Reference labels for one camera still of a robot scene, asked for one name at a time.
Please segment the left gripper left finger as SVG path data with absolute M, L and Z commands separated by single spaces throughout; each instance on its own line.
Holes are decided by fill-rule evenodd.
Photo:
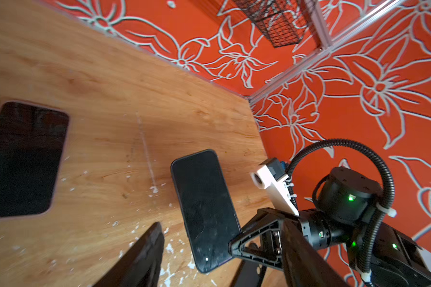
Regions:
M 162 226 L 155 222 L 94 285 L 96 287 L 156 287 L 160 276 L 164 243 Z

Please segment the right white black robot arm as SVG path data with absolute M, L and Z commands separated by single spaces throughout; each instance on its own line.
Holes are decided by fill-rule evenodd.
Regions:
M 314 207 L 298 210 L 292 187 L 301 160 L 320 149 L 346 147 L 368 158 L 380 181 L 335 167 L 312 193 Z M 290 287 L 344 287 L 346 281 L 319 251 L 345 245 L 348 266 L 368 287 L 431 287 L 431 257 L 412 238 L 384 223 L 394 217 L 395 184 L 385 161 L 366 145 L 349 139 L 318 141 L 300 151 L 287 167 L 264 161 L 253 182 L 273 196 L 228 245 L 232 257 L 281 270 Z

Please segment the black smartphone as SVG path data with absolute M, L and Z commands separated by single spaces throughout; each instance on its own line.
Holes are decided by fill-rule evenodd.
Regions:
M 229 243 L 241 233 L 216 152 L 206 149 L 171 163 L 196 268 L 209 273 L 232 259 Z
M 0 218 L 39 215 L 52 204 L 70 117 L 35 104 L 0 108 Z

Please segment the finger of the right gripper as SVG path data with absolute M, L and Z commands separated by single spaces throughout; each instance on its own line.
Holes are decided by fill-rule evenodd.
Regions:
M 231 287 L 261 287 L 267 267 L 251 261 L 242 261 L 233 277 Z

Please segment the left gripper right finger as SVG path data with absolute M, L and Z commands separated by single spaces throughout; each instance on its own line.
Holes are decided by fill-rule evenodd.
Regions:
M 283 273 L 289 287 L 348 285 L 289 221 L 284 221 L 281 225 L 281 246 Z

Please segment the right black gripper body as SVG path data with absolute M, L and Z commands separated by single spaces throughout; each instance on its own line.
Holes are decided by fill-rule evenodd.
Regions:
M 310 218 L 263 208 L 229 243 L 232 257 L 273 269 L 327 268 L 313 246 Z

